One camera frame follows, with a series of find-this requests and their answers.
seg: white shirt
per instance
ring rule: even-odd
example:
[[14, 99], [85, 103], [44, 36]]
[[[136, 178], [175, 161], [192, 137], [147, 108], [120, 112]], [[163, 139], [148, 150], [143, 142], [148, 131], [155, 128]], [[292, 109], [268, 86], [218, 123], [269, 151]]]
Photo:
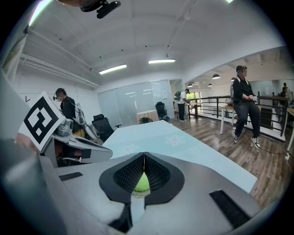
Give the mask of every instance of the white shirt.
[[183, 100], [183, 98], [187, 99], [187, 94], [185, 93], [185, 91], [181, 92], [181, 98], [178, 101], [178, 104], [184, 104], [185, 101]]

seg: white card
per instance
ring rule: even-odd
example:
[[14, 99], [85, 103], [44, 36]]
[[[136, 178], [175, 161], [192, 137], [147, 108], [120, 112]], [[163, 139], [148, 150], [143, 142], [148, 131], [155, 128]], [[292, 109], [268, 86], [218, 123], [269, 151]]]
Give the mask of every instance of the white card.
[[18, 132], [28, 136], [41, 151], [64, 119], [64, 115], [53, 104], [46, 92], [43, 91], [31, 102], [31, 109]]

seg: white sneakers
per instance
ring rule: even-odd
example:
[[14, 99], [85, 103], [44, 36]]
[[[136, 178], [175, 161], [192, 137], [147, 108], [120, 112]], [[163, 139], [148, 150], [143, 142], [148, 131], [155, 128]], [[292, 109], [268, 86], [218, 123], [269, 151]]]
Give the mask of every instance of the white sneakers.
[[253, 138], [253, 136], [252, 136], [251, 142], [252, 143], [251, 143], [250, 147], [252, 147], [254, 145], [257, 149], [260, 149], [260, 144], [259, 144], [258, 138]]
[[234, 136], [234, 143], [236, 144], [238, 142], [238, 137], [235, 135]]

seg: light blue table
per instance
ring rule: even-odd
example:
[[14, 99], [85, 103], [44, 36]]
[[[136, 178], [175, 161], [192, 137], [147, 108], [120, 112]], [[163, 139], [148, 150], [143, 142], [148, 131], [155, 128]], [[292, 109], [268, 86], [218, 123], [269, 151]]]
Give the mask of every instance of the light blue table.
[[135, 152], [153, 152], [209, 167], [246, 192], [257, 178], [248, 171], [166, 121], [118, 128], [103, 144], [112, 158]]

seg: hand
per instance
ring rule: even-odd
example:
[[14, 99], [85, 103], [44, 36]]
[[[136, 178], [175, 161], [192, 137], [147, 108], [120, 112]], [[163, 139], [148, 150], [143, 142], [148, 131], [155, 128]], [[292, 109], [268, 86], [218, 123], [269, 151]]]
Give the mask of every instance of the hand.
[[253, 95], [248, 96], [249, 101], [253, 101]]
[[22, 134], [22, 133], [18, 132], [18, 134], [17, 134], [17, 136], [15, 138], [15, 143], [18, 144], [18, 145], [26, 146], [28, 149], [33, 150], [36, 155], [39, 153], [39, 150], [36, 147], [36, 145], [25, 134]]

